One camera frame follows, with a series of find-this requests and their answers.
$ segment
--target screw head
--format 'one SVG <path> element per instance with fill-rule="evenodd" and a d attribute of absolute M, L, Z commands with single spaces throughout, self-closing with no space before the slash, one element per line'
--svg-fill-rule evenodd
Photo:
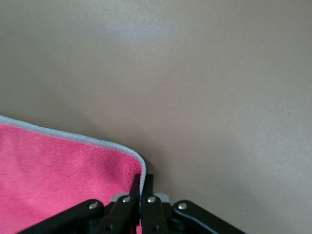
<path fill-rule="evenodd" d="M 91 203 L 90 205 L 89 205 L 89 209 L 91 210 L 91 209 L 95 209 L 96 207 L 98 207 L 98 202 L 94 202 L 94 203 Z"/>
<path fill-rule="evenodd" d="M 127 197 L 125 197 L 125 198 L 122 200 L 122 202 L 123 202 L 123 203 L 126 203 L 126 202 L 129 202 L 130 200 L 131 200 L 130 197 L 127 196 Z"/>
<path fill-rule="evenodd" d="M 147 202 L 148 203 L 154 203 L 156 201 L 156 198 L 154 196 L 150 196 L 148 199 L 147 199 Z"/>
<path fill-rule="evenodd" d="M 186 203 L 179 203 L 177 206 L 180 210 L 185 210 L 187 208 Z"/>

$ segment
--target metal screw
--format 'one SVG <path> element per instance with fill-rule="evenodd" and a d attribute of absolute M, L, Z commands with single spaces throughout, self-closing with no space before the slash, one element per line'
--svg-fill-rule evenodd
<path fill-rule="evenodd" d="M 129 196 L 128 196 L 128 197 L 125 197 L 125 198 L 122 200 L 123 203 L 129 202 L 129 201 L 130 201 L 130 197 L 129 197 Z"/>
<path fill-rule="evenodd" d="M 96 207 L 98 207 L 98 202 L 91 203 L 91 204 L 89 205 L 89 209 L 95 209 Z"/>
<path fill-rule="evenodd" d="M 178 206 L 177 206 L 180 210 L 185 210 L 186 208 L 187 208 L 187 205 L 186 205 L 186 203 L 180 203 L 180 204 L 178 204 Z"/>
<path fill-rule="evenodd" d="M 150 196 L 148 199 L 147 199 L 147 202 L 148 203 L 154 203 L 156 201 L 156 198 L 154 196 Z"/>

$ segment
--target beige surface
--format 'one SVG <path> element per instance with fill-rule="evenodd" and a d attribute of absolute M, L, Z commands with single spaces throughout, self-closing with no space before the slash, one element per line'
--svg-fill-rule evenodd
<path fill-rule="evenodd" d="M 125 144 L 156 192 L 311 233 L 312 1 L 0 1 L 0 114 Z"/>

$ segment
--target pink towel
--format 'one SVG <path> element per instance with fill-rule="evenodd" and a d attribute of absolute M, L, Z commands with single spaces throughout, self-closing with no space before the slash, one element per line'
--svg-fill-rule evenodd
<path fill-rule="evenodd" d="M 146 167 L 112 142 L 0 116 L 0 233 L 12 234 L 88 199 L 107 205 Z"/>

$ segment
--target microfiber cloth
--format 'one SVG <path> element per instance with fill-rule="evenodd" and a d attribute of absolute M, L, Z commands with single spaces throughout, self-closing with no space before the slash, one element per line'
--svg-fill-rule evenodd
<path fill-rule="evenodd" d="M 146 166 L 108 141 L 0 116 L 0 233 L 13 234 L 89 199 L 128 192 Z"/>

